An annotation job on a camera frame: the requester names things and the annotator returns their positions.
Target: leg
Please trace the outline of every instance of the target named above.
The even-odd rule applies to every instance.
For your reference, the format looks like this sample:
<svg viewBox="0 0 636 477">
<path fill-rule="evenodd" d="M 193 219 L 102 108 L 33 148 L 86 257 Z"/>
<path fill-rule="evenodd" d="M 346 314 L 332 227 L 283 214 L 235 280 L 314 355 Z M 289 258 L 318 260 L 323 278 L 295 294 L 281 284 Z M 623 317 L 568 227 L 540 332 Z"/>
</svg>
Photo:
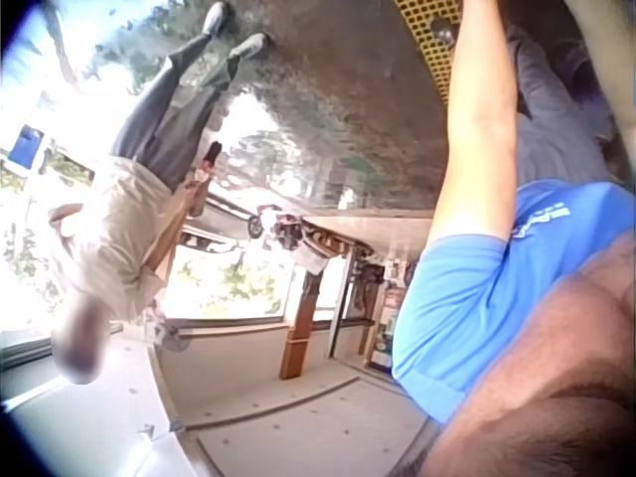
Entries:
<svg viewBox="0 0 636 477">
<path fill-rule="evenodd" d="M 203 53 L 210 40 L 210 35 L 199 35 L 166 59 L 161 72 L 141 94 L 119 131 L 111 154 L 133 159 L 147 146 L 170 106 L 179 78 Z"/>
<path fill-rule="evenodd" d="M 266 41 L 264 35 L 255 34 L 234 48 L 203 81 L 197 95 L 157 130 L 139 158 L 173 192 L 188 175 L 215 103 L 230 87 L 241 58 L 260 51 Z"/>
<path fill-rule="evenodd" d="M 524 131 L 533 137 L 534 145 L 528 149 L 534 151 L 530 160 L 534 162 L 535 180 L 607 180 L 609 174 L 596 139 L 565 86 L 550 69 L 544 51 L 514 29 L 509 32 L 509 42 L 519 89 L 532 120 L 532 124 L 520 122 L 519 134 Z"/>
</svg>

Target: blue sign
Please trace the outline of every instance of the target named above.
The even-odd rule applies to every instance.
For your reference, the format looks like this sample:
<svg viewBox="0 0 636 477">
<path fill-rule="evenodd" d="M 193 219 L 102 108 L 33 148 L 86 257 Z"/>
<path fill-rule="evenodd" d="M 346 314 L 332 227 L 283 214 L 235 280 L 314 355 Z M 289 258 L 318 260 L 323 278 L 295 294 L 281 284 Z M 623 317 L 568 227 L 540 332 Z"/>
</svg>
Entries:
<svg viewBox="0 0 636 477">
<path fill-rule="evenodd" d="M 44 133 L 42 131 L 26 124 L 22 126 L 18 140 L 9 153 L 9 160 L 27 170 L 31 170 L 43 137 Z"/>
</svg>

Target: man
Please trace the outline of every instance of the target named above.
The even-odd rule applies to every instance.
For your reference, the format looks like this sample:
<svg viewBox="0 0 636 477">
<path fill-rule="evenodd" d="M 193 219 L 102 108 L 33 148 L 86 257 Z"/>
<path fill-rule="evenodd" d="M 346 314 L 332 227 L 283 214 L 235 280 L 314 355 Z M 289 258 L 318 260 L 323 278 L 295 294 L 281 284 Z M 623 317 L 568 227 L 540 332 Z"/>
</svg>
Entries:
<svg viewBox="0 0 636 477">
<path fill-rule="evenodd" d="M 517 113 L 515 73 L 528 116 Z M 428 244 L 397 320 L 393 370 L 443 424 L 524 339 L 537 303 L 631 230 L 635 214 L 633 196 L 605 182 L 594 138 L 544 53 L 517 31 L 507 46 L 496 0 L 464 1 L 448 137 Z M 536 346 L 547 351 L 580 346 L 567 336 L 542 339 Z M 554 378 L 548 363 L 534 365 Z"/>
<path fill-rule="evenodd" d="M 632 169 L 636 169 L 636 4 L 633 0 L 565 0 L 583 34 Z"/>
<path fill-rule="evenodd" d="M 213 107 L 240 60 L 266 45 L 266 37 L 256 34 L 235 47 L 196 96 L 164 120 L 181 75 L 219 33 L 226 13 L 225 3 L 214 4 L 202 34 L 167 58 L 102 161 L 88 200 L 51 212 L 60 239 L 53 264 L 66 295 L 53 334 L 54 357 L 76 383 L 89 383 L 99 374 L 107 341 L 104 323 L 135 318 L 163 286 L 146 259 L 158 264 L 151 248 L 165 216 L 174 212 L 173 195 L 183 190 Z M 212 147 L 217 153 L 218 146 Z M 65 237 L 62 219 L 72 214 L 78 215 L 78 229 Z"/>
<path fill-rule="evenodd" d="M 426 477 L 636 475 L 634 238 L 562 280 L 429 452 Z"/>
</svg>

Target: blue t-shirt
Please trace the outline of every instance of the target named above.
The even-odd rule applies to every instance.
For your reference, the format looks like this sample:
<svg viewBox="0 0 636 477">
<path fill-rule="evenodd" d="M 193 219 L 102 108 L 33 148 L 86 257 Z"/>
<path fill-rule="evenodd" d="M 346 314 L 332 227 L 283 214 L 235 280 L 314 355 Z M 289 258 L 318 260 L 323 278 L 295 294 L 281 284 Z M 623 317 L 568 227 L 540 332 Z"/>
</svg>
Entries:
<svg viewBox="0 0 636 477">
<path fill-rule="evenodd" d="M 563 275 L 634 227 L 634 196 L 547 180 L 517 193 L 508 243 L 453 236 L 421 256 L 397 319 L 394 377 L 445 423 Z"/>
</svg>

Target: yellow grate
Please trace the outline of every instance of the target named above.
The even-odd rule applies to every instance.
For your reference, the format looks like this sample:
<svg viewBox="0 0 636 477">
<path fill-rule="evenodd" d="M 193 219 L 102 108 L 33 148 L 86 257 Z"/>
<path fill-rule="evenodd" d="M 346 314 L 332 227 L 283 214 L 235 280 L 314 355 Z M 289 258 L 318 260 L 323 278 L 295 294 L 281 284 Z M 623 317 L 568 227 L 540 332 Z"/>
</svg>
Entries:
<svg viewBox="0 0 636 477">
<path fill-rule="evenodd" d="M 394 1 L 428 64 L 439 95 L 447 103 L 452 56 L 450 49 L 433 37 L 429 25 L 435 17 L 444 17 L 453 25 L 459 25 L 461 17 L 457 0 Z"/>
</svg>

